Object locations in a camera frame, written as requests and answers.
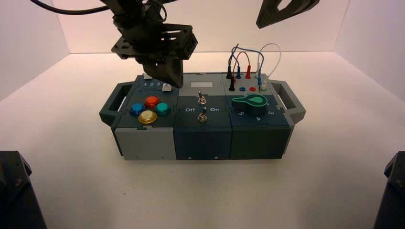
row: white backdrop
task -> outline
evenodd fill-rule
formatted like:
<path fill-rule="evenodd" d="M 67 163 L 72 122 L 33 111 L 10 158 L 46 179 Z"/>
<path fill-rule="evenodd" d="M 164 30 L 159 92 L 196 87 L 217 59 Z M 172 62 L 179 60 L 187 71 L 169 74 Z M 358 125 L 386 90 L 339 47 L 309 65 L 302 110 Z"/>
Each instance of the white backdrop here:
<path fill-rule="evenodd" d="M 405 1 L 351 0 L 336 52 L 405 101 Z"/>
<path fill-rule="evenodd" d="M 167 23 L 187 24 L 199 42 L 196 51 L 229 51 L 236 43 L 260 48 L 279 43 L 284 51 L 334 51 L 349 0 L 321 0 L 312 10 L 259 30 L 262 0 L 179 0 L 166 4 Z M 63 9 L 103 5 L 99 0 L 53 0 Z M 58 15 L 72 53 L 110 52 L 120 37 L 110 11 L 84 16 Z"/>
<path fill-rule="evenodd" d="M 69 54 L 58 17 L 28 0 L 1 1 L 0 50 L 0 101 Z"/>

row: gray handle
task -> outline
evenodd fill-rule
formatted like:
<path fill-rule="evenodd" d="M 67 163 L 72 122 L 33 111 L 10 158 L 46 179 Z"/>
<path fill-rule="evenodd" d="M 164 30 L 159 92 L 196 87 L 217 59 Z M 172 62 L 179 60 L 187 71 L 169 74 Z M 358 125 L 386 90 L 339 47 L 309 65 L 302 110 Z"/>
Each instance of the gray handle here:
<path fill-rule="evenodd" d="M 286 114 L 291 117 L 294 124 L 297 124 L 304 118 L 306 112 L 304 106 L 302 106 L 301 102 L 285 81 L 270 80 L 270 83 L 286 106 Z"/>

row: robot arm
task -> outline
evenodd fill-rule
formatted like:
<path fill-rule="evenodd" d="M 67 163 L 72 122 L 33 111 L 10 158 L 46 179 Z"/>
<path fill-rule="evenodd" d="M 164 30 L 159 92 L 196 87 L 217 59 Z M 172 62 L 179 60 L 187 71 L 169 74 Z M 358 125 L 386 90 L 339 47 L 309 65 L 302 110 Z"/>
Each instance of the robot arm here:
<path fill-rule="evenodd" d="M 163 24 L 167 16 L 163 4 L 172 1 L 102 0 L 122 34 L 111 51 L 122 59 L 135 58 L 148 75 L 181 88 L 183 60 L 190 58 L 197 39 L 190 25 Z"/>
<path fill-rule="evenodd" d="M 145 72 L 175 87 L 183 86 L 183 60 L 188 60 L 197 46 L 190 25 L 164 24 L 164 4 L 176 0 L 101 0 L 106 6 L 89 10 L 61 10 L 39 0 L 31 0 L 47 10 L 69 15 L 83 15 L 110 9 L 114 25 L 122 37 L 111 49 L 122 59 L 135 58 Z M 256 24 L 261 29 L 312 9 L 320 0 L 291 0 L 284 8 L 282 0 L 263 0 Z"/>

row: white wire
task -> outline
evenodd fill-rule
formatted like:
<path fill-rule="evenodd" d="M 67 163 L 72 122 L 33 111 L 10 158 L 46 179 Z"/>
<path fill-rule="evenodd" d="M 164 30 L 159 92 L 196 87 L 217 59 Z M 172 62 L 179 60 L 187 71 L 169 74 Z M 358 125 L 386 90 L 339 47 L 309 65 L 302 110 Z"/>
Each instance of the white wire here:
<path fill-rule="evenodd" d="M 279 57 L 278 57 L 278 61 L 277 61 L 276 66 L 275 66 L 274 69 L 270 72 L 270 74 L 267 75 L 267 79 L 271 76 L 271 74 L 273 74 L 273 72 L 277 69 L 278 65 L 280 64 L 280 61 L 281 61 L 281 53 L 282 53 L 280 46 L 279 46 L 278 44 L 276 44 L 276 43 L 268 43 L 268 44 L 264 45 L 264 46 L 260 49 L 260 52 L 262 52 L 263 49 L 264 49 L 265 47 L 267 47 L 268 45 L 275 45 L 275 46 L 277 46 L 278 51 L 280 52 L 280 55 L 279 55 Z M 259 70 L 259 66 L 260 66 L 260 63 L 259 63 L 259 55 L 258 55 L 258 56 L 257 56 L 257 70 Z"/>

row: display screen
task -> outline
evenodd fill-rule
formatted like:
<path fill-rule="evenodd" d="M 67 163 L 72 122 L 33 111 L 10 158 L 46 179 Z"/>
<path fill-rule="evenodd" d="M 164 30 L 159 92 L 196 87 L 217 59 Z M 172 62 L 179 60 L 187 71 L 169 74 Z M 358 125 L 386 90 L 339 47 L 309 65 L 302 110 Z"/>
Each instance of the display screen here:
<path fill-rule="evenodd" d="M 191 82 L 191 87 L 213 87 L 212 82 Z"/>

